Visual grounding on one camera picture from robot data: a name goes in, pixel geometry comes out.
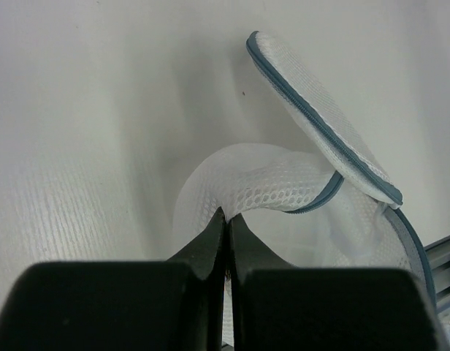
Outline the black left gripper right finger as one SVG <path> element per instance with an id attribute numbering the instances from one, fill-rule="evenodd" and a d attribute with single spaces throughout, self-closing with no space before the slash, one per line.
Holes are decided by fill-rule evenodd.
<path id="1" fill-rule="evenodd" d="M 399 268 L 297 268 L 228 225 L 236 350 L 449 350 L 422 282 Z"/>

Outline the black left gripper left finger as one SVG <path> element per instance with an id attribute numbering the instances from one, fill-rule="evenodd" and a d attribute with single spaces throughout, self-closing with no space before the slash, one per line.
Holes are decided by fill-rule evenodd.
<path id="1" fill-rule="evenodd" d="M 27 268 L 0 312 L 0 350 L 219 350 L 225 216 L 165 261 Z"/>

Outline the blue-zipper white mesh laundry bag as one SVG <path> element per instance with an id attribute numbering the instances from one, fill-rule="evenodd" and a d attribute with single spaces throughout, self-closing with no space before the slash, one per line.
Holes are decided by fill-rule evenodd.
<path id="1" fill-rule="evenodd" d="M 401 191 L 327 90 L 278 39 L 255 31 L 245 46 L 310 148 L 239 143 L 210 155 L 178 195 L 174 248 L 221 209 L 226 219 L 243 215 L 294 266 L 402 268 L 433 295 L 425 249 L 400 210 Z"/>

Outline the aluminium rail table edge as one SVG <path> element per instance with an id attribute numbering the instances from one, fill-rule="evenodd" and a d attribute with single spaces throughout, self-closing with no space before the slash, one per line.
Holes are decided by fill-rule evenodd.
<path id="1" fill-rule="evenodd" d="M 450 344 L 450 235 L 425 250 L 432 269 L 438 319 Z"/>

